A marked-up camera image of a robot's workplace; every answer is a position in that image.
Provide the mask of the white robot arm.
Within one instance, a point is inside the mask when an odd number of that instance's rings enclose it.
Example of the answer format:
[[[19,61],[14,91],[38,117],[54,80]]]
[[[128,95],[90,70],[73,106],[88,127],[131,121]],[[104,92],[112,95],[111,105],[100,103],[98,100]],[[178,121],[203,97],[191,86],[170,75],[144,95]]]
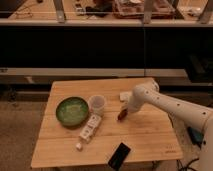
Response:
[[[119,114],[118,119],[122,120],[127,114],[138,112],[145,103],[173,114],[187,125],[202,132],[204,139],[198,170],[213,171],[213,108],[164,95],[159,92],[159,86],[155,81],[149,81],[132,89],[128,101],[122,107],[125,114]]]

